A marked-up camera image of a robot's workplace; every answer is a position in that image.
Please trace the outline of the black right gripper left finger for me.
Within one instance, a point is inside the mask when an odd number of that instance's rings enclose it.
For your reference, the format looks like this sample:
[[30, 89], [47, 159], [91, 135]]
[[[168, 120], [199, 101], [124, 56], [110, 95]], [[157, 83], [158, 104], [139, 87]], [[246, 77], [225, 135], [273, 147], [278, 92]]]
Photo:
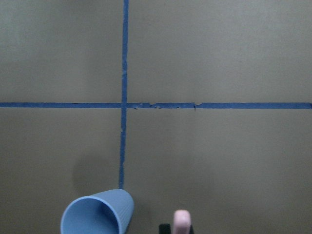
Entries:
[[171, 234], [170, 224], [160, 224], [158, 227], [159, 234]]

